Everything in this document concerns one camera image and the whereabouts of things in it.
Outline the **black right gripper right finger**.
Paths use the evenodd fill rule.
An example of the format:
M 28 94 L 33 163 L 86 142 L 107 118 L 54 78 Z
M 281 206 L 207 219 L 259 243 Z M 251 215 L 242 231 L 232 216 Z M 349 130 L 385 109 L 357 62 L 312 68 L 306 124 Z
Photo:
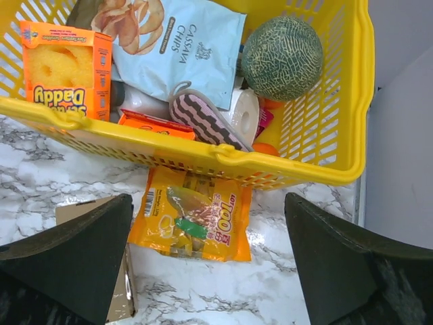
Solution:
M 432 250 L 288 193 L 285 217 L 311 324 L 431 324 Z

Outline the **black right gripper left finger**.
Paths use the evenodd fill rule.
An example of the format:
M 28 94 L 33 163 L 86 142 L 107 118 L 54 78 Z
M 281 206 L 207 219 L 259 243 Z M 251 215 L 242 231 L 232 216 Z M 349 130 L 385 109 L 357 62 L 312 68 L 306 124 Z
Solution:
M 2 324 L 105 324 L 133 217 L 121 194 L 1 246 Z

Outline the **brown cardboard express box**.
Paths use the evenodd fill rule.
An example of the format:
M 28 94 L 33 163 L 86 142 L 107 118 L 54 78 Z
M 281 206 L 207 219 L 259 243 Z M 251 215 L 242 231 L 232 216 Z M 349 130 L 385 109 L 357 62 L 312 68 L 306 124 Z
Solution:
M 109 196 L 97 200 L 78 202 L 55 209 L 56 225 L 70 221 L 85 213 L 100 207 L 109 202 L 114 197 Z M 110 308 L 108 310 L 106 324 L 117 324 L 119 321 L 132 318 L 137 313 L 135 302 L 137 291 L 131 261 L 129 244 L 126 245 L 122 262 L 114 288 Z

